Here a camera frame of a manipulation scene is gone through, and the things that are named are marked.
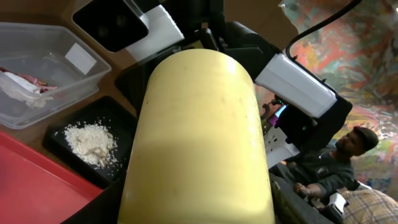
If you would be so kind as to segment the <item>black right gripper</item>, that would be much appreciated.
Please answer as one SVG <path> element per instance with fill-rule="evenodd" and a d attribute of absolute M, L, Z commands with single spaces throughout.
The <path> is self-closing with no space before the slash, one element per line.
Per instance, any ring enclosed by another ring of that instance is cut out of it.
<path fill-rule="evenodd" d="M 144 14 L 147 37 L 126 48 L 135 64 L 115 80 L 117 89 L 141 113 L 151 73 L 167 57 L 207 37 L 216 39 L 224 26 L 223 1 L 161 1 Z"/>

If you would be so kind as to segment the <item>yellow plastic cup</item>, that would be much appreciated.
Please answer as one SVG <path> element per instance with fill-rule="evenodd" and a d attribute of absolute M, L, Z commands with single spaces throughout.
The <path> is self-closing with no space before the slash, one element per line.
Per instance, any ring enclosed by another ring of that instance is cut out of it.
<path fill-rule="evenodd" d="M 274 223 L 254 85 L 214 50 L 173 54 L 152 72 L 119 223 Z"/>

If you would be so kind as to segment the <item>rice food scraps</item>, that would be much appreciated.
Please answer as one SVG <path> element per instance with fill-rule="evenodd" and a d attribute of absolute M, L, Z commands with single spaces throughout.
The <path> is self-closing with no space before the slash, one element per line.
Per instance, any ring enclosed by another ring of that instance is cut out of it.
<path fill-rule="evenodd" d="M 55 136 L 62 137 L 71 152 L 86 164 L 93 165 L 95 169 L 105 169 L 118 162 L 118 138 L 110 130 L 100 119 L 92 123 L 77 121 L 56 131 Z"/>

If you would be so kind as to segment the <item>red snack wrapper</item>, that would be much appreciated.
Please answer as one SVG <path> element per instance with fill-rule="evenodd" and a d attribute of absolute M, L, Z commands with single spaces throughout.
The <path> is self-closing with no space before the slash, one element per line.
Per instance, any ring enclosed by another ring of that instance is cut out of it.
<path fill-rule="evenodd" d="M 25 88 L 31 93 L 41 94 L 47 91 L 56 90 L 57 86 L 49 85 L 38 78 L 32 77 L 30 75 L 23 75 L 11 72 L 1 67 L 1 71 L 10 79 L 18 83 L 20 86 Z"/>

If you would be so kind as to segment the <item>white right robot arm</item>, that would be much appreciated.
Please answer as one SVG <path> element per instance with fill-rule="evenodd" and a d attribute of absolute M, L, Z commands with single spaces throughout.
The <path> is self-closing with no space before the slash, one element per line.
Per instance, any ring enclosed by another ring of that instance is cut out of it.
<path fill-rule="evenodd" d="M 324 148 L 352 109 L 323 80 L 238 22 L 224 18 L 223 1 L 167 1 L 185 40 L 133 65 L 115 80 L 150 136 L 204 134 L 226 142 L 260 132 L 255 87 L 286 105 L 260 141 L 271 149 Z"/>

